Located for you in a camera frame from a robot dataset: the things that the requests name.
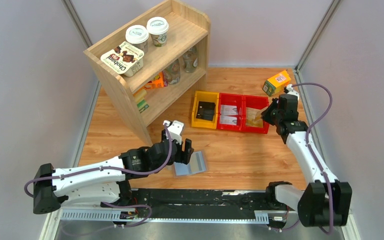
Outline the pink leather card holder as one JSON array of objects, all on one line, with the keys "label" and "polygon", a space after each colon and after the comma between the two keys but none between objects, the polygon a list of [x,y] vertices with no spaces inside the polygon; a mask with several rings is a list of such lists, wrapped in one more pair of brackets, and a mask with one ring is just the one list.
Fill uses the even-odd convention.
[{"label": "pink leather card holder", "polygon": [[208,170],[203,151],[194,152],[188,164],[175,162],[173,165],[175,177],[196,175]]}]

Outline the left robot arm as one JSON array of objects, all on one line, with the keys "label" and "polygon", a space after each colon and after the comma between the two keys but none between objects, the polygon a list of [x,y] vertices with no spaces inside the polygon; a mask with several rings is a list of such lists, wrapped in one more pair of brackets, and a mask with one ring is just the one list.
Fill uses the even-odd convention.
[{"label": "left robot arm", "polygon": [[101,207],[133,203],[129,180],[146,178],[173,163],[187,165],[194,149],[192,141],[162,130],[161,142],[130,149],[102,162],[72,168],[39,167],[24,186],[33,200],[33,213],[48,214],[63,206],[98,202]]}]

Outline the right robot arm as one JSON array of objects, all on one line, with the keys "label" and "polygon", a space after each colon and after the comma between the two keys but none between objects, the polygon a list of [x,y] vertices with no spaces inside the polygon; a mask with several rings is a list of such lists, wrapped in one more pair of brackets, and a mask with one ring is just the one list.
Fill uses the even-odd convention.
[{"label": "right robot arm", "polygon": [[308,125],[298,119],[299,98],[281,94],[261,114],[261,118],[276,127],[277,134],[295,156],[307,182],[299,190],[286,181],[269,183],[270,200],[295,210],[305,227],[342,227],[348,222],[352,188],[341,182],[323,162],[314,146]]}]

